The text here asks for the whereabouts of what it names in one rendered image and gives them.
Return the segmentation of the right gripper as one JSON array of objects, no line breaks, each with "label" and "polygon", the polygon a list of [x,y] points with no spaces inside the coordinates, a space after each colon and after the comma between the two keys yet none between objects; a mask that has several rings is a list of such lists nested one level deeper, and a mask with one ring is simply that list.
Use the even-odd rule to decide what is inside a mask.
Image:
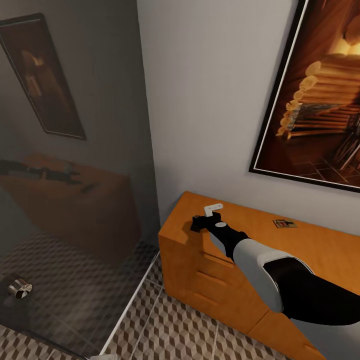
[{"label": "right gripper", "polygon": [[208,226],[208,223],[211,222],[212,220],[220,220],[221,215],[217,212],[209,217],[207,217],[207,216],[201,216],[201,217],[197,217],[197,218],[192,217],[192,219],[193,219],[193,224],[201,230],[201,229],[206,229]]}]

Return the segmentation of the mousetrap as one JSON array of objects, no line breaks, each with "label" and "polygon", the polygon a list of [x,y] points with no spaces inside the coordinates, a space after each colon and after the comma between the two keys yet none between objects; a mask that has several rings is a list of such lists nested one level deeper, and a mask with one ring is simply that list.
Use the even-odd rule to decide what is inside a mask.
[{"label": "mousetrap", "polygon": [[277,228],[298,228],[292,219],[287,220],[273,220]]},{"label": "mousetrap", "polygon": [[[201,215],[195,215],[195,218],[201,217]],[[195,226],[194,223],[192,222],[192,226],[191,226],[191,230],[195,231],[195,232],[199,232],[200,233],[200,229],[198,228],[198,226]]]}]

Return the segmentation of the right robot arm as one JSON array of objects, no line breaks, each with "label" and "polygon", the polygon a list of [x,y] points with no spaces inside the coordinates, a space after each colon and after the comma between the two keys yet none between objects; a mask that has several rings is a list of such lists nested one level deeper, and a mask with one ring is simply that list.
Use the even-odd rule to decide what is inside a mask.
[{"label": "right robot arm", "polygon": [[360,360],[360,295],[318,277],[301,259],[221,220],[217,203],[192,217],[241,269],[263,302],[283,313],[327,360]]}]

